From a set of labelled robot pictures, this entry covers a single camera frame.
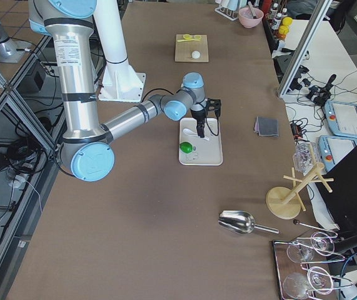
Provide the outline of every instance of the metal scoop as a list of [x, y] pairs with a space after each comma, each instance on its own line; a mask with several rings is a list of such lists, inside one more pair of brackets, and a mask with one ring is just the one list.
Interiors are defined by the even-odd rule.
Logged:
[[251, 233], [254, 229], [279, 234], [278, 229], [256, 224], [254, 217], [246, 211], [223, 211], [218, 224], [240, 234]]

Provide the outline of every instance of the scoop handle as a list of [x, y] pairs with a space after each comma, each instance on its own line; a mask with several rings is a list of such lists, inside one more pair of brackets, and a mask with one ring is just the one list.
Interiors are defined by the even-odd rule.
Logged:
[[255, 224], [254, 228], [259, 229], [259, 230], [268, 231], [269, 233], [279, 234], [279, 230], [276, 228], [271, 228], [271, 227], [267, 227], [267, 226], [263, 226], [263, 225], [259, 225], [259, 224]]

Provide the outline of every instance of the gray cloth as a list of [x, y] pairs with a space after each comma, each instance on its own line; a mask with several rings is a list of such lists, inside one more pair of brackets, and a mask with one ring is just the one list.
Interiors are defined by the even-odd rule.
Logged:
[[[300, 14], [312, 14], [318, 0], [291, 0], [286, 4], [288, 16], [296, 19]], [[327, 16], [333, 13], [334, 9], [329, 8]]]

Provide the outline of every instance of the bottle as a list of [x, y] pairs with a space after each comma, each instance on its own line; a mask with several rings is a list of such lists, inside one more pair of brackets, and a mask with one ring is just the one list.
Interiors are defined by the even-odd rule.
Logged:
[[274, 3], [270, 8], [270, 12], [268, 14], [267, 19], [269, 19], [270, 21], [273, 20], [277, 12], [278, 12], [278, 3]]
[[278, 30], [279, 25], [281, 24], [281, 18], [282, 17], [283, 17], [283, 15], [280, 12], [277, 13], [275, 18], [273, 19], [273, 22], [271, 23], [272, 30]]
[[283, 12], [282, 12], [282, 19], [284, 19], [285, 17], [288, 17], [288, 10], [286, 8], [283, 8]]

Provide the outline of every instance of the yellow object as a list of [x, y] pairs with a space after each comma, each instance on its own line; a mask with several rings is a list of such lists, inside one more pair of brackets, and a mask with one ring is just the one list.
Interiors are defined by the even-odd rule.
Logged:
[[281, 25], [281, 26], [278, 28], [278, 33], [281, 34], [281, 35], [288, 34], [288, 33], [289, 33], [289, 26], [287, 26], [287, 25]]
[[291, 25], [292, 24], [292, 18], [291, 17], [285, 17], [283, 20], [282, 20], [282, 22], [281, 22], [281, 24], [282, 25], [285, 25], [285, 26], [289, 26], [289, 25]]
[[178, 39], [177, 42], [189, 42], [189, 41], [200, 41], [202, 39], [202, 36], [200, 34], [195, 34], [194, 36], [192, 34], [184, 34], [183, 39]]

